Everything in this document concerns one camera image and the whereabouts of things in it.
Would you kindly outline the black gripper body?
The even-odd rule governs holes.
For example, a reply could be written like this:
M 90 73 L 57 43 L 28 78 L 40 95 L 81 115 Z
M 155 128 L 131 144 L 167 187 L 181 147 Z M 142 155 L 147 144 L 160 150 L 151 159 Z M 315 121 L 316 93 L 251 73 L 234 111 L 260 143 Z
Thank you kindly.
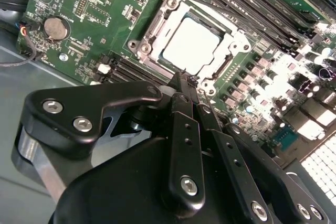
M 244 223 L 224 170 L 202 154 L 205 205 L 179 218 L 163 203 L 169 143 L 143 141 L 75 179 L 62 194 L 52 223 Z

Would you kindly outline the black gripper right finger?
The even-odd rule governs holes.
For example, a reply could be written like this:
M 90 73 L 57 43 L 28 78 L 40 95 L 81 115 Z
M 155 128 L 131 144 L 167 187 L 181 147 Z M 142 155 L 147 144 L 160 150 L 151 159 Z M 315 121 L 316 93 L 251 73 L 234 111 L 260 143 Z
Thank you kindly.
M 221 125 L 212 107 L 199 102 L 197 78 L 183 77 L 183 89 L 197 116 L 214 158 L 225 171 L 237 201 L 238 223 L 329 223 L 315 199 L 251 138 L 233 124 Z

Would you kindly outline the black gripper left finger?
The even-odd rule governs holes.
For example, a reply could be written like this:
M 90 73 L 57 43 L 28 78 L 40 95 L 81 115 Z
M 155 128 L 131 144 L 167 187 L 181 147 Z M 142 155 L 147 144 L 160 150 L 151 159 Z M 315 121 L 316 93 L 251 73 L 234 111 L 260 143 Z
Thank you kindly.
M 197 108 L 183 72 L 166 86 L 132 81 L 37 90 L 23 105 L 12 151 L 15 168 L 58 204 L 81 175 L 157 138 L 169 143 L 162 200 L 169 210 L 200 210 L 205 185 Z

